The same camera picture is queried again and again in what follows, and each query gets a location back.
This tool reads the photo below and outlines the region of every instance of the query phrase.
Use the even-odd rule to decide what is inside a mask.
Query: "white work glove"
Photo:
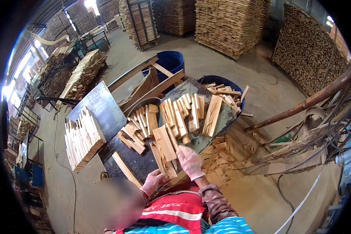
[[[165,173],[156,169],[147,175],[144,185],[140,188],[148,197],[150,197],[158,186],[162,186],[169,181]]]
[[[201,171],[202,162],[200,156],[190,147],[180,145],[177,157],[182,169],[190,177],[191,181],[206,175]]]

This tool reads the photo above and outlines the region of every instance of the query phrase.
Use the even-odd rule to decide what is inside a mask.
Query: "blue barrel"
[[[183,54],[178,51],[162,51],[157,53],[157,57],[159,58],[159,60],[156,61],[156,63],[173,74],[180,71],[181,69],[184,69]],[[160,83],[168,78],[167,75],[160,72],[159,70],[156,70],[156,71],[157,71],[157,76],[159,77]],[[144,76],[147,76],[149,73],[149,67],[146,67],[145,69],[143,69],[142,73]],[[168,93],[174,88],[175,86],[171,85],[164,91],[164,94]]]
[[[231,82],[230,80],[224,78],[224,77],[220,77],[220,76],[205,76],[204,78],[200,78],[198,79],[198,82],[201,83],[202,85],[203,84],[206,84],[206,83],[213,83],[213,82],[216,82],[216,85],[225,85],[225,86],[230,86],[232,89],[234,89],[235,91],[239,91],[241,93],[243,93],[242,89],[235,83]],[[242,109],[242,112],[243,112],[243,109],[244,109],[244,104],[245,104],[245,100],[243,100],[243,103],[242,103],[242,106],[241,106],[241,109]],[[233,121],[231,121],[226,127],[226,131],[231,127],[231,125],[234,124],[234,122],[236,120],[238,120],[238,117],[239,115],[237,116],[237,118]]]

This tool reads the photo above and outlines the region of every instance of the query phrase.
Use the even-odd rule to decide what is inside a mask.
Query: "gloved hand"
[[[165,173],[161,173],[160,169],[156,169],[147,175],[144,185],[140,188],[148,197],[150,197],[157,186],[162,186],[169,181]]]
[[[201,171],[202,162],[200,156],[191,148],[180,145],[177,157],[182,169],[190,177],[191,181],[206,175]]]

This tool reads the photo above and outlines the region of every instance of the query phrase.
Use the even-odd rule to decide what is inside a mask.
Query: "ceiling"
[[[62,6],[67,8],[77,1],[78,0],[44,0],[37,13],[28,22],[28,29],[33,33],[39,34],[43,30],[47,21],[49,21],[58,11],[60,11]],[[17,41],[12,63],[9,68],[9,74],[6,77],[7,81],[14,76],[16,68],[18,67],[25,53],[30,49],[30,46],[31,45],[27,40],[22,39]]]

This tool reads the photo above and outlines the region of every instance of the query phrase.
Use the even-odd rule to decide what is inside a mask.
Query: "concrete floor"
[[[270,54],[270,51],[264,51],[259,46],[250,50],[235,62],[220,53],[197,44],[193,40],[194,37],[181,39],[161,35],[159,45],[145,52],[136,50],[127,35],[119,29],[115,29],[108,34],[108,38],[112,46],[106,61],[109,69],[103,77],[106,84],[110,84],[124,72],[157,52],[175,50],[184,55],[187,77],[198,79],[204,74],[214,74],[230,79],[241,88],[249,85],[250,90],[246,97],[244,112],[252,113],[254,117],[241,117],[239,119],[237,124],[229,130],[229,134],[234,138],[239,138],[242,134],[239,129],[248,126],[250,122],[258,123],[289,109],[305,99],[304,95],[289,79],[273,67],[267,58],[260,55]],[[275,83],[276,77],[278,78],[278,84],[271,85],[270,83]],[[140,79],[140,75],[135,76],[125,82],[122,88],[114,91],[113,96],[116,101],[123,100]],[[47,112],[39,108],[38,105],[34,109],[41,117],[37,136],[44,140],[46,179],[44,201],[47,212],[56,233],[72,233],[75,193],[73,178],[67,169],[57,164],[55,157],[55,153],[58,154],[58,162],[70,168],[64,140],[64,117],[68,115],[70,110],[64,113],[64,109],[62,109],[54,121],[53,110]],[[261,132],[269,138],[275,137],[286,130],[287,126],[291,126],[303,117],[304,113],[300,113],[271,124],[261,129]],[[35,148],[31,150],[30,155],[35,153]],[[285,175],[281,179],[283,193],[295,207],[307,194],[320,169],[321,167],[318,167],[310,172]],[[102,233],[103,231],[103,227],[99,227],[90,217],[90,214],[86,212],[86,208],[87,193],[93,189],[95,183],[100,181],[100,172],[104,170],[100,158],[95,156],[79,174],[73,173],[77,187],[75,231],[78,233]],[[324,167],[314,191],[295,215],[290,233],[311,233],[317,228],[325,207],[334,199],[339,172],[340,169],[334,164]],[[234,183],[223,186],[221,190],[238,213],[246,218],[255,233],[273,233],[290,216],[291,209],[281,198],[276,187],[277,175],[243,177],[239,173],[232,172],[230,176]]]

